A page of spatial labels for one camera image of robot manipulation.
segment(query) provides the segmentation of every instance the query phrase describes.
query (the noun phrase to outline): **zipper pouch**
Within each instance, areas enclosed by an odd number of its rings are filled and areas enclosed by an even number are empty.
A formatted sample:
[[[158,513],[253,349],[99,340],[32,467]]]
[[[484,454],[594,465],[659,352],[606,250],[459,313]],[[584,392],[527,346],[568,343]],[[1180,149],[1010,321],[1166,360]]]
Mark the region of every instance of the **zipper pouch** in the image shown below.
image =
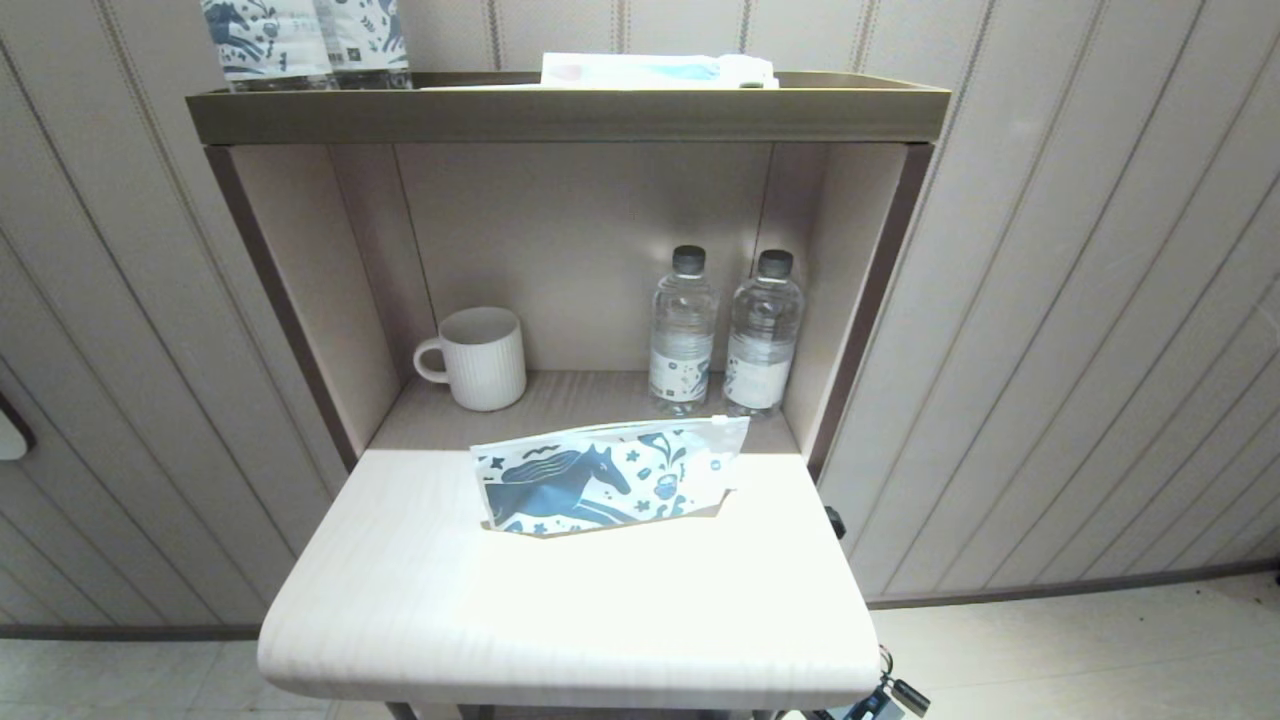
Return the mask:
[[[558,536],[716,507],[748,418],[691,418],[575,428],[475,445],[489,528]]]

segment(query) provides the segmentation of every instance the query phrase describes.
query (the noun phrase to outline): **black bottle cap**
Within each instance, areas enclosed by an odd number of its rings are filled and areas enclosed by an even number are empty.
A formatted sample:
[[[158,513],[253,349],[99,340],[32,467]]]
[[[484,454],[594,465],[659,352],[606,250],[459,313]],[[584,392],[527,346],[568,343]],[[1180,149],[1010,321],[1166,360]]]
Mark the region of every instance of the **black bottle cap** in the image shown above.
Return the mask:
[[[791,275],[791,264],[795,258],[786,250],[765,250],[760,252],[760,260],[755,264],[755,273],[762,278],[783,279]]]
[[[700,275],[707,266],[707,251],[696,245],[681,245],[671,254],[671,266],[682,275]]]

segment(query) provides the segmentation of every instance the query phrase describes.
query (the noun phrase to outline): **plastic water bottle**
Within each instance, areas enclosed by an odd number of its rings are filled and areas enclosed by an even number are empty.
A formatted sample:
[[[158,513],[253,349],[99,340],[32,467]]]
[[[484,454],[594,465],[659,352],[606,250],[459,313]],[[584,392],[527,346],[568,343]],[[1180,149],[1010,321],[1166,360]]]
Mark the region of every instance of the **plastic water bottle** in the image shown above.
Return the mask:
[[[755,277],[733,293],[724,369],[731,413],[769,415],[782,405],[804,315],[804,293],[791,281],[792,261],[785,250],[765,250]]]
[[[719,299],[703,277],[701,247],[681,245],[671,266],[653,296],[649,392],[667,413],[687,415],[707,400]]]
[[[338,87],[407,90],[408,54],[396,0],[314,0]]]
[[[311,0],[201,0],[232,92],[337,90]]]

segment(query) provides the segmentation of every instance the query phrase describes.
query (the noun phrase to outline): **shelf unit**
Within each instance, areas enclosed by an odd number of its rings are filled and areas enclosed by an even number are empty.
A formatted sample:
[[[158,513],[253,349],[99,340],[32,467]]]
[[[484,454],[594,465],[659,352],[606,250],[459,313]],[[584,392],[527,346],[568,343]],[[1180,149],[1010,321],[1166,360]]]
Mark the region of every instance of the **shelf unit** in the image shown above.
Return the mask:
[[[698,242],[722,307],[759,251],[796,255],[809,310],[783,421],[817,478],[948,92],[841,73],[782,73],[780,90],[506,87],[532,79],[188,99],[348,469],[413,380],[413,345],[461,307],[515,309],[531,370],[643,372],[648,296],[671,247]],[[431,397],[422,411],[449,415]]]
[[[874,629],[814,482],[948,94],[840,73],[782,73],[778,90],[503,87],[535,79],[419,74],[416,91],[188,99],[352,470],[271,605],[260,670],[305,694],[434,703],[865,696],[879,678]],[[618,532],[483,529],[470,445],[657,416],[649,301],[685,242],[707,249],[721,292],[713,370],[732,290],[760,251],[790,250],[808,299],[782,413],[753,420],[737,492],[714,518]],[[497,413],[462,410],[410,364],[438,318],[475,305],[511,307],[524,327],[529,388]],[[718,375],[710,395],[708,414]],[[636,583],[655,557],[664,580]],[[513,606],[512,578],[550,589]],[[584,603],[602,588],[608,603]],[[563,628],[648,616],[672,588],[700,601],[698,632],[625,648],[609,633],[564,639]]]

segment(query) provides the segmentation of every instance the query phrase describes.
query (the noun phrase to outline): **tile floor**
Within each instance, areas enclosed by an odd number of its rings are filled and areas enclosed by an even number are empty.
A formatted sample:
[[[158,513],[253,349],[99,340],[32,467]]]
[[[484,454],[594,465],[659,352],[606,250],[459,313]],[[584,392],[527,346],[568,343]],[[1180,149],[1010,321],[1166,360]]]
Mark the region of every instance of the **tile floor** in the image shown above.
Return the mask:
[[[1280,717],[1275,574],[874,612],[929,720]],[[0,641],[0,720],[387,720],[268,685],[255,643]],[[503,708],[498,717],[675,720]]]

